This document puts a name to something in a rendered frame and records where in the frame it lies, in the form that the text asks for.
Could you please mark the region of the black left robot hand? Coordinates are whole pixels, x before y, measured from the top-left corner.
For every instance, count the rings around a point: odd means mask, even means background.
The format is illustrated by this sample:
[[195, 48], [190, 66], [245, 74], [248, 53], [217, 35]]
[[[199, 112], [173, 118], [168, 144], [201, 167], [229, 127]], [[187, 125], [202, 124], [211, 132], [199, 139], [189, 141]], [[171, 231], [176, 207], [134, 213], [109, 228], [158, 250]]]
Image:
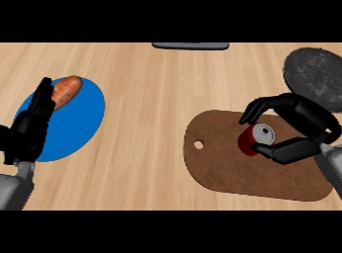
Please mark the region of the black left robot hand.
[[51, 100], [53, 89], [51, 79], [44, 77], [28, 109], [19, 113], [10, 127], [0, 125], [0, 151], [6, 165], [20, 161], [34, 162], [41, 155], [56, 105]]

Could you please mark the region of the dark grey round pan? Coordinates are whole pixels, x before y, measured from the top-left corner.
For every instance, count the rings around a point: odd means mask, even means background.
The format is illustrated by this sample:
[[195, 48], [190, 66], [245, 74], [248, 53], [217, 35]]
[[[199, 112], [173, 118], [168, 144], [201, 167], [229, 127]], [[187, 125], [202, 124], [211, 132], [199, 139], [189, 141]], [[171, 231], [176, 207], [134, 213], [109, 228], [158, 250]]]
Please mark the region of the dark grey round pan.
[[326, 49], [301, 47], [283, 59], [288, 90], [331, 113], [342, 113], [342, 56]]

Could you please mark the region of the dark grey flat appliance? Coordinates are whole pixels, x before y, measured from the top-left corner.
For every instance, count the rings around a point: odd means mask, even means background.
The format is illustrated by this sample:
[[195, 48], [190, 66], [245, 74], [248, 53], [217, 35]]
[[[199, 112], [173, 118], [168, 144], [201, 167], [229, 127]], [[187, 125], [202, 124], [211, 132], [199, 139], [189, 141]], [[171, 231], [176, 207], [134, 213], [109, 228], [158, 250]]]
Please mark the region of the dark grey flat appliance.
[[227, 42], [152, 42], [152, 46], [161, 49], [224, 50], [229, 47], [229, 43]]

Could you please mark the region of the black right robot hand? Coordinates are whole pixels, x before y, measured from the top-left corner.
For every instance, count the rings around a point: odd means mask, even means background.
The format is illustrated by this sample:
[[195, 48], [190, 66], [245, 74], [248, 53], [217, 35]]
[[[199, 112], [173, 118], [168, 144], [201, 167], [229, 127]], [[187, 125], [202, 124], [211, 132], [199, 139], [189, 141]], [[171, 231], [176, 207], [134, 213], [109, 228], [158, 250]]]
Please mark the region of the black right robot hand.
[[294, 93], [257, 98], [247, 106], [238, 124], [252, 124], [261, 113], [272, 109], [288, 125], [303, 134], [275, 145], [254, 142], [249, 147], [267, 159], [286, 165], [320, 153], [319, 146], [342, 135], [342, 126], [331, 113]]

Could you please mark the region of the brown wooden cutting board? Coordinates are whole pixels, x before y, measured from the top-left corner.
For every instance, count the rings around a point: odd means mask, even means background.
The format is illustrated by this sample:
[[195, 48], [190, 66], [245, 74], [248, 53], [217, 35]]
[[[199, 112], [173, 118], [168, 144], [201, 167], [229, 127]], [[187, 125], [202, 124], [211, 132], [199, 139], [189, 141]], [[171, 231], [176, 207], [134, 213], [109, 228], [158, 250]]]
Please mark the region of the brown wooden cutting board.
[[315, 202], [331, 193], [313, 158], [281, 165], [260, 154], [245, 155], [238, 136], [241, 112], [205, 111], [190, 120], [183, 135], [183, 162], [190, 177], [211, 191]]

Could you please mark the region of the blue oval plate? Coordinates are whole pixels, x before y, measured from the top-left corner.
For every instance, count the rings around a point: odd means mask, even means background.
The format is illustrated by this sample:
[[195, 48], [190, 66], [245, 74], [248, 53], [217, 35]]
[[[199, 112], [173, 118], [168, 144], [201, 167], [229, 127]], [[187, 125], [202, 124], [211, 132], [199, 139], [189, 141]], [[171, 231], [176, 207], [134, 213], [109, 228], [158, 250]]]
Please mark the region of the blue oval plate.
[[[25, 99], [14, 118], [28, 109], [34, 93]], [[53, 111], [44, 148], [35, 161], [50, 162], [72, 154], [93, 137], [105, 112], [103, 94], [97, 85], [81, 78], [81, 89], [71, 101]]]

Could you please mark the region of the red can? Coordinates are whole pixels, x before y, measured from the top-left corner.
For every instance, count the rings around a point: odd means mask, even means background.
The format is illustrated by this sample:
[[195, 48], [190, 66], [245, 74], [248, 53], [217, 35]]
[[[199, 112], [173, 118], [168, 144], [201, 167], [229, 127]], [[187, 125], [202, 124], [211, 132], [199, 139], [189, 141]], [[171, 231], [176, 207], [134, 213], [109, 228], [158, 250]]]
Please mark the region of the red can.
[[275, 139], [276, 135], [270, 126], [263, 123], [254, 123], [238, 136], [238, 148], [245, 155], [254, 156], [257, 152], [251, 149], [251, 144], [273, 145]]

